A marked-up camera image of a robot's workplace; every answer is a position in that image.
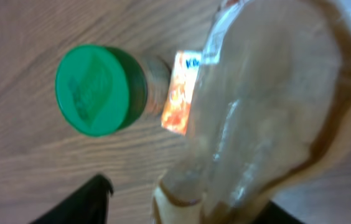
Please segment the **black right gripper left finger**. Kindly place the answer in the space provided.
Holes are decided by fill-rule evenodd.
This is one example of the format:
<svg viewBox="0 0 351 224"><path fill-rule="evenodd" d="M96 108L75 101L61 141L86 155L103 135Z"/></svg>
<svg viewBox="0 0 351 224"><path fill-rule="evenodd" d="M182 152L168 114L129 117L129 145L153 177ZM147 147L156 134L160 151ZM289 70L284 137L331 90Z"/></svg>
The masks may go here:
<svg viewBox="0 0 351 224"><path fill-rule="evenodd" d="M32 224L106 224L114 187L97 174Z"/></svg>

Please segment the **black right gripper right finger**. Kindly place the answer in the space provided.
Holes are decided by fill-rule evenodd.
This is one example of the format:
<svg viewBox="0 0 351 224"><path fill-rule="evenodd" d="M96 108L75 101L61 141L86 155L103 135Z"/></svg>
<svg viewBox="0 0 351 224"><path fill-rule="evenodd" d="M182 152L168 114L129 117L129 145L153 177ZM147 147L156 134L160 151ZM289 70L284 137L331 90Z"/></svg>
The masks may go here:
<svg viewBox="0 0 351 224"><path fill-rule="evenodd" d="M251 224L304 224L270 201Z"/></svg>

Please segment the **green lid jar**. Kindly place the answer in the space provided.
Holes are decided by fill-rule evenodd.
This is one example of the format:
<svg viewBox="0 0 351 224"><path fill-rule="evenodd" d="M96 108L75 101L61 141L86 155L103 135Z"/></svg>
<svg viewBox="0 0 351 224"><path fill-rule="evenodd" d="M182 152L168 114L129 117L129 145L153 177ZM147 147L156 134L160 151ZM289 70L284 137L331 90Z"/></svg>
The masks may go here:
<svg viewBox="0 0 351 224"><path fill-rule="evenodd" d="M55 95L73 128L87 136L108 136L141 118L159 116L170 77L170 68L157 56L79 45L58 65Z"/></svg>

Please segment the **orange tissue pack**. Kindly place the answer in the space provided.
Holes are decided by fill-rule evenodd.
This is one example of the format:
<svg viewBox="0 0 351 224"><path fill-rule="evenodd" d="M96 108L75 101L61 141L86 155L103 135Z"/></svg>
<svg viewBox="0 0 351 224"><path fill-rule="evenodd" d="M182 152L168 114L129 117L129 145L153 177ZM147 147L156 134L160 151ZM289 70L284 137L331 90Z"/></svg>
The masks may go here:
<svg viewBox="0 0 351 224"><path fill-rule="evenodd" d="M178 51L172 68L169 92L161 116L161 126L173 133L185 135L195 82L199 72L201 52Z"/></svg>

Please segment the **beige clear pouch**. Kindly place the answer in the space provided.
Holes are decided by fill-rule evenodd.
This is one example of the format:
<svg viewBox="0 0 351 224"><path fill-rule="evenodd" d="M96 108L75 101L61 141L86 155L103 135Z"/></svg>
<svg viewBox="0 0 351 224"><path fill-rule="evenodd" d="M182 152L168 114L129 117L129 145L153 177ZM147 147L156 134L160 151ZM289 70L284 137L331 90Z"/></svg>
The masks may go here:
<svg viewBox="0 0 351 224"><path fill-rule="evenodd" d="M153 223L252 223L351 149L351 1L219 5Z"/></svg>

